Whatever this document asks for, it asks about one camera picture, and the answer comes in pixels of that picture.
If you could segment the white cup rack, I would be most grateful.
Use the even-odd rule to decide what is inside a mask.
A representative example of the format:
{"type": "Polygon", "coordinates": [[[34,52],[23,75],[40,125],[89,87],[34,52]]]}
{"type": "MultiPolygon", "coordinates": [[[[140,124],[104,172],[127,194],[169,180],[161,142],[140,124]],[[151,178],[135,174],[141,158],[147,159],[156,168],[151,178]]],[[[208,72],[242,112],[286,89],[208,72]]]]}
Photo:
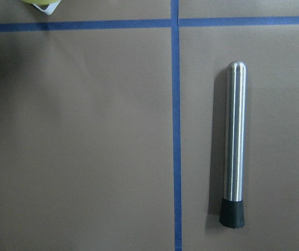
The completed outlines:
{"type": "Polygon", "coordinates": [[[39,11],[41,11],[42,13],[44,13],[45,15],[50,16],[58,7],[59,3],[60,2],[54,2],[48,5],[33,4],[33,6],[37,8],[39,11]]]}

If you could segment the steel muddler black tip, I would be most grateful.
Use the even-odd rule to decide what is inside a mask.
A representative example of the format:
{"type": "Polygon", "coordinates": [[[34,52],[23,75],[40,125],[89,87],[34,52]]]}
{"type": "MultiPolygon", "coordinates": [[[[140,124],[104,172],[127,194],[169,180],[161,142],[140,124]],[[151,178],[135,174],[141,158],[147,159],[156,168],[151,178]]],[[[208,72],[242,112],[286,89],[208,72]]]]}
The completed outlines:
{"type": "Polygon", "coordinates": [[[223,198],[219,222],[231,229],[245,225],[243,207],[243,169],[245,150],[245,110],[247,68],[235,61],[226,70],[226,124],[223,198]]]}

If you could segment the yellow-green upside-down cup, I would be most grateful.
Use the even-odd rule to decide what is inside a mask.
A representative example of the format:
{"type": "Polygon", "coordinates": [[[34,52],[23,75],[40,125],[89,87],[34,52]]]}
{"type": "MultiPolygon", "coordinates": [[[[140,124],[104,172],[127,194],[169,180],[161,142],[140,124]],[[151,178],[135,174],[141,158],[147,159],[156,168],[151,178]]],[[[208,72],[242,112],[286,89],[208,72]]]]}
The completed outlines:
{"type": "Polygon", "coordinates": [[[50,5],[58,2],[58,0],[22,0],[22,2],[36,5],[50,5]]]}

